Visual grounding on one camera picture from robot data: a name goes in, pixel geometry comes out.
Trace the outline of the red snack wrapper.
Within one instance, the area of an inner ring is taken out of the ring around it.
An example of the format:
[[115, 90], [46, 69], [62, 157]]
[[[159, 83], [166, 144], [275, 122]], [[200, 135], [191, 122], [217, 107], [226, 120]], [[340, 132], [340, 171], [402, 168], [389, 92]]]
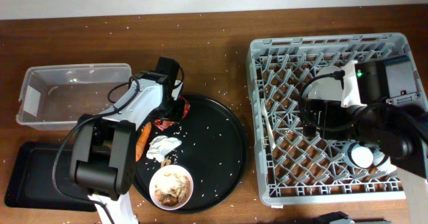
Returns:
[[[186, 98], [184, 98], [184, 96], [179, 96], [179, 99], [185, 101], [183, 116], [181, 118], [181, 120], [184, 120], [185, 117], [187, 116], [187, 114], [189, 113], [191, 105], [190, 105], [189, 101]], [[163, 130], [165, 130], [165, 129], [167, 129], [170, 126], [173, 126], [175, 124], [177, 124], [177, 122], [173, 122], [171, 120], [155, 120], [154, 121], [154, 125], [161, 131], [163, 131]]]

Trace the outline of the light blue cup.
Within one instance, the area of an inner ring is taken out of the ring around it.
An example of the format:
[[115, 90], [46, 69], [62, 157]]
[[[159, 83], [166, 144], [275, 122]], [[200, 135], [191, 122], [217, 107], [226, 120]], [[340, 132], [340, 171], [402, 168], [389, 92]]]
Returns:
[[349, 142], [342, 147], [344, 162], [356, 169], [366, 169], [373, 163], [373, 153], [365, 146], [357, 142]]

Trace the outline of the white plastic fork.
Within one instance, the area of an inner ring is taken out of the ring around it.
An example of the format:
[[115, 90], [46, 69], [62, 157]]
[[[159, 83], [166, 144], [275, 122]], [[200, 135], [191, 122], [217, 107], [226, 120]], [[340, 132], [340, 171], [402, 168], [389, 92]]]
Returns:
[[261, 100], [260, 106], [261, 106], [261, 114], [265, 119], [265, 125], [266, 125], [266, 130], [267, 130], [270, 148], [271, 148], [271, 150], [273, 150], [276, 147], [276, 142], [275, 142], [274, 135], [272, 132], [272, 128], [271, 128], [271, 125], [269, 122], [268, 112], [267, 112], [267, 109], [265, 106], [265, 100], [264, 99]]

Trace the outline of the small white cup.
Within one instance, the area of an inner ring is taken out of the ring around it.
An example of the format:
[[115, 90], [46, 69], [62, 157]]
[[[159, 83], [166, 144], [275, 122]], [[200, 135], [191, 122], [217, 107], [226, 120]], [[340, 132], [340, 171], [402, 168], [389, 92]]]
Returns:
[[385, 155], [381, 151], [376, 151], [373, 153], [372, 163], [378, 171], [384, 172], [386, 174], [393, 173], [397, 170], [397, 167], [391, 163], [390, 156]]

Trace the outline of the grey plate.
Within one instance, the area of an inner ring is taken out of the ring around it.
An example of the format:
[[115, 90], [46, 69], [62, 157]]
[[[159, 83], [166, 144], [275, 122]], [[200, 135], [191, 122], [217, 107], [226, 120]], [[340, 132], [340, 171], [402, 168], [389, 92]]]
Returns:
[[342, 87], [340, 80], [334, 78], [322, 78], [311, 83], [308, 99], [317, 100], [342, 100]]

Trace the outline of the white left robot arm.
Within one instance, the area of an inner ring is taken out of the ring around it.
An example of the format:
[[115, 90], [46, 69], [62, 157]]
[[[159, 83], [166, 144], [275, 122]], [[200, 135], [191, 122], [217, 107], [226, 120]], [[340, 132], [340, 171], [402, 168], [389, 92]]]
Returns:
[[147, 118], [181, 119], [185, 103], [177, 76], [177, 71], [155, 71], [130, 77], [121, 98], [97, 115], [83, 115], [68, 134], [74, 139], [70, 180], [88, 191], [102, 223], [137, 223], [129, 190], [138, 130]]

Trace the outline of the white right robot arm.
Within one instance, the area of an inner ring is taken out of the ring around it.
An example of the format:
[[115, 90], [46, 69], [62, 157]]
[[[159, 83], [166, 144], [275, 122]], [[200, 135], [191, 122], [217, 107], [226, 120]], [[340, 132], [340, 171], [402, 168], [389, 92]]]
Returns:
[[304, 135], [377, 147], [396, 166], [412, 223], [427, 222], [427, 113], [385, 103], [343, 108], [337, 101], [299, 100]]

